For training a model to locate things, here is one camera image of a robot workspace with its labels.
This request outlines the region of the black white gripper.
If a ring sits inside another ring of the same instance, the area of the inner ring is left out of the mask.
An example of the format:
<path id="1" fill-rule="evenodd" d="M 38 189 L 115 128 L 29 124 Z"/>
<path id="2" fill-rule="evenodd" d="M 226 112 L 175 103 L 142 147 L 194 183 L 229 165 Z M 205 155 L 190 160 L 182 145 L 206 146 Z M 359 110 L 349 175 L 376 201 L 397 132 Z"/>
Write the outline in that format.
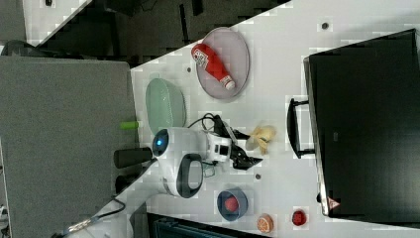
<path id="1" fill-rule="evenodd" d="M 207 162 L 225 163 L 231 159 L 234 169 L 246 171 L 262 161 L 260 158 L 248 156 L 241 147 L 234 145 L 236 138 L 238 140 L 248 140 L 250 135 L 237 129 L 231 130 L 219 115 L 213 117 L 213 122 L 213 129 L 205 131 L 207 136 Z"/>

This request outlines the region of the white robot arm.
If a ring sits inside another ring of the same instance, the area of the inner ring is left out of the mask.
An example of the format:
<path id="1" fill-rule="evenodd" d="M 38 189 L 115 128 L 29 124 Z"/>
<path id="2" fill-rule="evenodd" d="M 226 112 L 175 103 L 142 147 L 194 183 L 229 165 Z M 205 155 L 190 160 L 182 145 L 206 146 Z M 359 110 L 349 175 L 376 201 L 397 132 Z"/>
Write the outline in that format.
<path id="1" fill-rule="evenodd" d="M 211 130 L 194 130 L 190 126 L 163 128 L 149 147 L 122 150 L 114 155 L 119 168 L 150 164 L 118 195 L 128 216 L 158 194 L 193 197 L 202 186 L 206 164 L 231 161 L 234 169 L 246 171 L 262 161 L 247 155 L 237 144 L 248 138 L 246 134 L 231 128 L 218 115 L 207 113 L 203 118 L 213 122 Z"/>

